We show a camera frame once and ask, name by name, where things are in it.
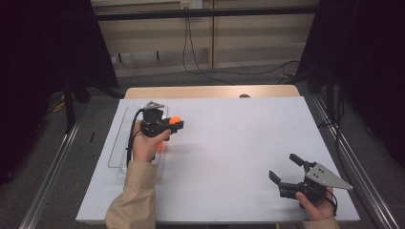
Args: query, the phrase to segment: wall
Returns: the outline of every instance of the wall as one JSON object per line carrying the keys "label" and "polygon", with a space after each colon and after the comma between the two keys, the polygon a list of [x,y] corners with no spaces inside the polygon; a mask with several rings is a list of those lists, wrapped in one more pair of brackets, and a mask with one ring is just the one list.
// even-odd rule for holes
{"label": "wall", "polygon": [[[203,0],[205,9],[317,4],[315,0]],[[95,12],[178,10],[180,1],[94,0],[93,6]],[[206,68],[220,68],[299,60],[312,19],[313,14],[190,18],[190,27],[194,49],[204,52],[199,56],[199,62],[205,63]],[[184,19],[109,21],[99,22],[99,26],[111,55],[156,51],[177,51],[181,55],[184,48]]]}

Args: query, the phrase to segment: gray floor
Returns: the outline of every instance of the gray floor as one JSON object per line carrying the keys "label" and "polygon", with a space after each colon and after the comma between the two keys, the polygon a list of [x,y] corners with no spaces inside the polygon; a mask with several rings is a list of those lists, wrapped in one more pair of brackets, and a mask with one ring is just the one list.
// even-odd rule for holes
{"label": "gray floor", "polygon": [[[296,64],[284,68],[285,73],[294,73]],[[225,71],[240,73],[262,73],[276,66],[256,66],[225,69]],[[265,74],[232,74],[207,73],[209,77],[220,78],[237,85],[277,84],[287,81],[280,77],[281,70]],[[191,73],[161,73],[144,76],[123,77],[119,79],[121,92],[130,87],[146,86],[181,86],[181,85],[224,85],[225,83],[207,78],[201,74]],[[320,94],[309,94],[306,82],[296,85],[301,95],[308,102],[316,123],[323,121],[313,98],[316,95],[325,97],[325,90]],[[84,198],[87,185],[96,167],[104,140],[108,134],[114,117],[117,100],[94,89],[89,89],[92,100],[86,104],[75,103],[76,110],[85,111],[83,120],[78,128],[75,142],[66,155],[61,170],[57,174],[57,182],[47,197],[47,202],[40,211],[40,218],[35,222],[36,228],[104,228],[91,226],[75,221],[81,200]],[[349,141],[353,151],[369,175],[371,181],[385,199],[394,213],[399,226],[405,226],[405,170],[389,155],[383,142],[370,135],[367,124],[361,115],[346,100],[345,115],[341,121],[343,135]],[[26,215],[37,190],[53,163],[59,145],[63,140],[66,128],[66,116],[62,109],[58,113],[45,116],[41,128],[36,133],[31,151],[24,158],[19,168],[13,173],[13,181],[0,187],[0,228],[18,228]],[[357,179],[348,167],[347,162],[339,162],[335,152],[334,139],[328,128],[319,129],[330,149],[342,177],[348,177],[355,192],[350,192],[354,205],[361,217],[358,222],[342,223],[342,228],[384,228],[378,216],[373,213],[373,207],[366,195],[361,191]],[[301,228],[299,223],[282,224],[281,228]],[[166,226],[166,228],[206,228],[205,226]],[[231,228],[272,228],[270,225],[236,225]]]}

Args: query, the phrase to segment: wall outlet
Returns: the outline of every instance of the wall outlet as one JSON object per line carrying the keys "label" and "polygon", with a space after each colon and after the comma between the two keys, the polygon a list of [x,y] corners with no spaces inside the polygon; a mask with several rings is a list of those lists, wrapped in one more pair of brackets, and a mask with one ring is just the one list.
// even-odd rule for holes
{"label": "wall outlet", "polygon": [[200,10],[203,8],[203,0],[191,0],[191,9]]}
{"label": "wall outlet", "polygon": [[203,0],[180,1],[181,10],[198,10],[203,8]]}
{"label": "wall outlet", "polygon": [[180,1],[180,9],[181,10],[191,10],[191,0]]}

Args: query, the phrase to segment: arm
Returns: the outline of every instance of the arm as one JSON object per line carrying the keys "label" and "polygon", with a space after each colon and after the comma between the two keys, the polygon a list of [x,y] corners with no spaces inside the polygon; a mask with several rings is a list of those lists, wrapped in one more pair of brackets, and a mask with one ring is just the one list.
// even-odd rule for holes
{"label": "arm", "polygon": [[158,166],[150,163],[158,146],[170,131],[156,137],[147,137],[135,125],[133,158],[128,165],[124,190],[111,203],[107,210],[105,223],[107,228],[154,229],[156,221],[155,180]]}
{"label": "arm", "polygon": [[[332,188],[328,187],[328,192],[326,198],[332,198]],[[309,214],[309,221],[303,221],[304,227],[306,229],[321,229],[321,228],[330,228],[330,229],[339,229],[339,224],[337,224],[336,219],[334,218],[333,206],[321,199],[317,203],[311,203],[304,194],[298,192],[295,195],[301,205],[307,210]]]}

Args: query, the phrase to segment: small black object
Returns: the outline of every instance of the small black object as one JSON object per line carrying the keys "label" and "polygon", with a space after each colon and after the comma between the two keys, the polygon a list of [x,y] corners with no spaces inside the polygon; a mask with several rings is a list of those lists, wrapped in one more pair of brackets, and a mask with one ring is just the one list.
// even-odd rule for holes
{"label": "small black object", "polygon": [[[304,165],[305,173],[308,173],[310,168],[313,168],[317,163],[309,163],[304,161],[299,156],[295,154],[289,155],[289,159],[294,161],[298,166]],[[303,193],[307,199],[311,202],[316,202],[323,198],[327,192],[327,187],[316,183],[315,181],[304,176],[304,182],[299,182],[297,184],[284,183],[281,179],[277,177],[272,171],[269,171],[268,177],[279,187],[280,197],[282,198],[293,198],[296,199],[295,194],[297,192]]]}
{"label": "small black object", "polygon": [[239,95],[239,97],[250,97],[250,95],[248,95],[248,94],[241,94],[241,95]]}
{"label": "small black object", "polygon": [[143,120],[140,123],[140,128],[142,133],[149,137],[154,137],[165,130],[172,132],[171,134],[176,133],[179,129],[182,129],[184,126],[184,121],[180,121],[174,124],[170,124],[170,117],[162,119],[163,111],[159,109],[145,110],[143,112]]}

